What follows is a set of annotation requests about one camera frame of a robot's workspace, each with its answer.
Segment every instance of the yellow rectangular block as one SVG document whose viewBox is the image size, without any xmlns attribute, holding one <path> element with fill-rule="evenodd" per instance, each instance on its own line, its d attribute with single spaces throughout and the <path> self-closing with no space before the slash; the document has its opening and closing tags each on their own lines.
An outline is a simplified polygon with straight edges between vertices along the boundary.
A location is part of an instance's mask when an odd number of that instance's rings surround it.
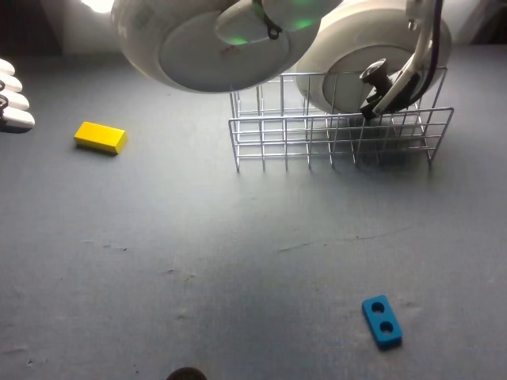
<svg viewBox="0 0 507 380">
<path fill-rule="evenodd" d="M 118 154 L 127 142 L 127 133 L 121 129 L 85 121 L 74 139 L 78 145 Z"/>
</svg>

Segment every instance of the gray tabletop surface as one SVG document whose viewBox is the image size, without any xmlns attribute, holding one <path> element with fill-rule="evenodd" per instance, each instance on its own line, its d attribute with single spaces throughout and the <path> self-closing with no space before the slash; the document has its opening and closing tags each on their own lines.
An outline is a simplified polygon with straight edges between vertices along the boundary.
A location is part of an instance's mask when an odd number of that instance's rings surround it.
<svg viewBox="0 0 507 380">
<path fill-rule="evenodd" d="M 457 48 L 433 169 L 247 162 L 227 95 L 117 55 L 17 62 L 36 128 L 0 135 L 0 379 L 505 379 L 507 47 Z M 116 157 L 74 147 L 120 127 Z M 379 352 L 361 314 L 404 332 Z"/>
</svg>

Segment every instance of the bright light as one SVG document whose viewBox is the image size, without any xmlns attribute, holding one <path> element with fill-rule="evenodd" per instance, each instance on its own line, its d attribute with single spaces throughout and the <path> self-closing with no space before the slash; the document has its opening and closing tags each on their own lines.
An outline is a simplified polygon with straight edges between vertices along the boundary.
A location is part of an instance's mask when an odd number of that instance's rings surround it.
<svg viewBox="0 0 507 380">
<path fill-rule="evenodd" d="M 97 13 L 107 13 L 111 12 L 114 0 L 81 0 L 81 2 Z"/>
</svg>

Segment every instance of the blue block with two holes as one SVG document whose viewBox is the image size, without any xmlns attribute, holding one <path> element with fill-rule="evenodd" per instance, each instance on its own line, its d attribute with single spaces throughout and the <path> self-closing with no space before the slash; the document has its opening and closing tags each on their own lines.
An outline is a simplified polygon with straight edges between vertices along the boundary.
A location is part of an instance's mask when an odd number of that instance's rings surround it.
<svg viewBox="0 0 507 380">
<path fill-rule="evenodd" d="M 365 299 L 363 314 L 370 326 L 373 339 L 381 350 L 388 350 L 402 343 L 402 328 L 385 295 Z"/>
</svg>

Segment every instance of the metal wire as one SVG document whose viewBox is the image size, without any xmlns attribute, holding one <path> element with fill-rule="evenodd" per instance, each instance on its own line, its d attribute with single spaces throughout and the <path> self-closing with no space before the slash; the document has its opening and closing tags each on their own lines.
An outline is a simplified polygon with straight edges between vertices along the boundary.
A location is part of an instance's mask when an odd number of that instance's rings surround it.
<svg viewBox="0 0 507 380">
<path fill-rule="evenodd" d="M 445 67 L 438 70 L 440 80 L 431 108 L 423 108 L 419 101 L 406 110 L 374 120 L 366 120 L 360 113 L 336 113 L 337 75 L 357 72 L 284 73 L 258 86 L 254 93 L 252 89 L 231 93 L 229 132 L 236 169 L 239 171 L 244 159 L 261 159 L 265 169 L 266 160 L 283 158 L 288 169 L 289 158 L 296 157 L 306 158 L 309 168 L 313 158 L 328 157 L 334 167 L 337 156 L 352 157 L 359 165 L 362 158 L 374 155 L 381 164 L 387 154 L 415 152 L 425 153 L 431 165 L 454 113 L 453 108 L 436 107 L 447 73 Z M 310 88 L 312 78 L 322 75 L 334 75 L 330 112 L 313 107 L 295 85 L 295 78 L 303 76 Z M 370 89 L 364 85 L 361 93 L 369 93 Z M 278 100 L 273 98 L 276 92 Z M 242 109 L 245 105 L 253 107 Z"/>
</svg>

